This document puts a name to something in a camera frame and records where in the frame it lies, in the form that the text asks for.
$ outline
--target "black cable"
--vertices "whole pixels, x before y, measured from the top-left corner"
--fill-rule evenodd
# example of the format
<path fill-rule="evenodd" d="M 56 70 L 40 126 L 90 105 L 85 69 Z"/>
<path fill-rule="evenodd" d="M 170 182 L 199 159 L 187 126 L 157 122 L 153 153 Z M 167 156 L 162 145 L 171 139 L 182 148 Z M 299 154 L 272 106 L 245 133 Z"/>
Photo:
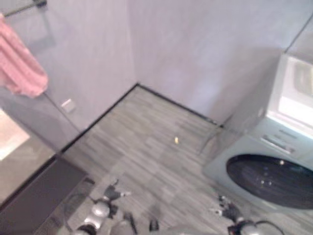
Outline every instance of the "black cable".
<path fill-rule="evenodd" d="M 94 200 L 93 198 L 91 198 L 89 195 L 85 195 L 85 194 L 83 194 L 83 193 L 76 193 L 76 194 L 73 194 L 73 195 L 71 195 L 71 196 L 67 199 L 67 201 L 64 203 L 64 206 L 63 206 L 63 223 L 64 223 L 66 229 L 67 229 L 70 233 L 73 232 L 73 229 L 70 227 L 70 225 L 69 225 L 68 222 L 67 222 L 67 218 L 66 218 L 67 206 L 68 206 L 68 203 L 69 203 L 70 200 L 72 200 L 72 199 L 75 198 L 75 197 L 81 197 L 81 196 L 84 197 L 84 198 L 85 198 L 85 197 L 89 198 L 93 203 L 96 202 L 96 200 Z"/>
<path fill-rule="evenodd" d="M 259 225 L 259 224 L 269 224 L 269 225 L 273 226 L 274 228 L 276 228 L 282 235 L 285 235 L 284 231 L 281 228 L 279 228 L 276 224 L 274 224 L 270 221 L 260 220 L 260 221 L 255 223 L 255 225 Z"/>

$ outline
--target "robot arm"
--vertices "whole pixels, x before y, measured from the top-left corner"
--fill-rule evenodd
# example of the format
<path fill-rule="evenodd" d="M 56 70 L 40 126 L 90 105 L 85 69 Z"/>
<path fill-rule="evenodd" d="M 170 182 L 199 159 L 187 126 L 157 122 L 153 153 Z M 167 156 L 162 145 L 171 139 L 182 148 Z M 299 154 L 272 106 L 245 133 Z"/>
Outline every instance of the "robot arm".
<path fill-rule="evenodd" d="M 113 218 L 118 207 L 113 205 L 112 201 L 131 194 L 130 192 L 116 191 L 117 184 L 118 180 L 106 188 L 103 197 L 95 202 L 84 223 L 72 235 L 96 235 L 105 220 Z"/>

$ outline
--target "washing machine door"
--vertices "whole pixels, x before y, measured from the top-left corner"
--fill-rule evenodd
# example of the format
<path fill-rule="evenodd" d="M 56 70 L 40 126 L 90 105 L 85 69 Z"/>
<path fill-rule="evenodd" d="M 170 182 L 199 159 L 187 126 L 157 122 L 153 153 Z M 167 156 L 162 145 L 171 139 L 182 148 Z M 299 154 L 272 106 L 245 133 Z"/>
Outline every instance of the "washing machine door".
<path fill-rule="evenodd" d="M 227 162 L 229 177 L 240 187 L 283 207 L 313 209 L 313 171 L 282 159 L 239 155 Z"/>

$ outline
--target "white appliance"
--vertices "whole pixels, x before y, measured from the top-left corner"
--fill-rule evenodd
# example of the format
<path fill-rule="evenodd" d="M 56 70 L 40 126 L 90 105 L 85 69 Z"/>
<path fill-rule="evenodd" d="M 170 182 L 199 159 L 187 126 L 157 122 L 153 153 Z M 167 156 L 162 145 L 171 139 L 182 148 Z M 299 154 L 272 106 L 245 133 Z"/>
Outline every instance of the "white appliance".
<path fill-rule="evenodd" d="M 268 211 L 313 210 L 313 66 L 282 55 L 217 137 L 203 169 Z"/>

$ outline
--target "pink towel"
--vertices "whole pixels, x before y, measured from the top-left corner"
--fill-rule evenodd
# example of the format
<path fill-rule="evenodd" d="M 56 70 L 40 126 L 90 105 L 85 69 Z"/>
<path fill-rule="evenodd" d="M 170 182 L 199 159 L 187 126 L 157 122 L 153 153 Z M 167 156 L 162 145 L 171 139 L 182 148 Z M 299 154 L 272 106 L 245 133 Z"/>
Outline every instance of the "pink towel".
<path fill-rule="evenodd" d="M 34 98 L 47 88 L 48 77 L 0 14 L 0 86 Z"/>

